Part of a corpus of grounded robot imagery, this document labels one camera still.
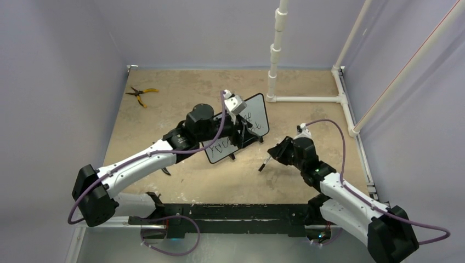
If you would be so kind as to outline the white whiteboard marker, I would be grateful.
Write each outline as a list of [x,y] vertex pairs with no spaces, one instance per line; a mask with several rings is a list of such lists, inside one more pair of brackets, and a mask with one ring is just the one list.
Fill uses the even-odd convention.
[[258,171],[261,172],[261,171],[265,168],[266,164],[267,164],[271,159],[272,159],[271,155],[268,155],[268,156],[266,157],[266,159],[264,160],[264,162],[263,162],[263,163],[261,164],[261,166],[259,167]]

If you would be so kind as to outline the small black-framed whiteboard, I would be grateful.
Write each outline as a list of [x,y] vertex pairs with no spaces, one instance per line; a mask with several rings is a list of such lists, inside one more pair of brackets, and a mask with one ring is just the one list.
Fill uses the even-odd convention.
[[[268,115],[266,112],[264,95],[257,93],[245,99],[247,107],[240,113],[240,115],[252,126],[248,129],[249,131],[257,134],[258,136],[264,137],[269,132]],[[235,152],[240,149],[234,146],[230,140],[225,138],[219,138],[212,146],[205,150],[208,161],[211,164],[215,164],[224,158],[231,157]]]

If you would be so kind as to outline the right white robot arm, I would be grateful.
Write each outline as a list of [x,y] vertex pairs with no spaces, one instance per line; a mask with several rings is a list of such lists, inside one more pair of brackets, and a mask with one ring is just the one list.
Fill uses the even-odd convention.
[[308,208],[309,219],[335,223],[361,241],[375,262],[401,262],[419,248],[419,242],[401,207],[389,208],[340,179],[321,161],[310,138],[285,137],[267,150],[270,157],[300,171],[304,182],[325,201]]

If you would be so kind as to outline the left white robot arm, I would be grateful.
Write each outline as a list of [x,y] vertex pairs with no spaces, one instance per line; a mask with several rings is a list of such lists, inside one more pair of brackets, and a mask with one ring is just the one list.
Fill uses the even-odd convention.
[[94,227],[114,216],[138,216],[157,224],[163,219],[163,209],[155,204],[156,195],[125,194],[126,187],[198,152],[216,150],[224,140],[235,150],[262,142],[268,131],[263,106],[226,99],[216,116],[212,106],[198,104],[174,129],[141,152],[104,167],[87,164],[80,168],[71,192],[75,202],[67,223],[85,221]]

